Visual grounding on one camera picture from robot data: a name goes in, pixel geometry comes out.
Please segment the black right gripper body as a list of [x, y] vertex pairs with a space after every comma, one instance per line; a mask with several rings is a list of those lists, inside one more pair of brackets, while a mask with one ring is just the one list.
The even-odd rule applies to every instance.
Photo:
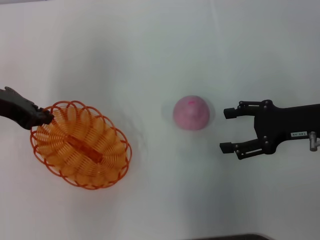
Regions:
[[288, 108], [276, 107], [265, 100], [264, 111], [254, 117], [254, 129], [266, 155], [274, 154], [278, 145], [290, 140], [309, 140], [309, 149], [320, 148], [320, 105]]

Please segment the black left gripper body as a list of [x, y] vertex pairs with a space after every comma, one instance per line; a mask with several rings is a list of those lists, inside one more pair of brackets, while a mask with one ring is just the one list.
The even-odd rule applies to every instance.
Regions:
[[30, 130], [38, 123], [38, 106], [6, 86], [0, 90], [0, 116]]

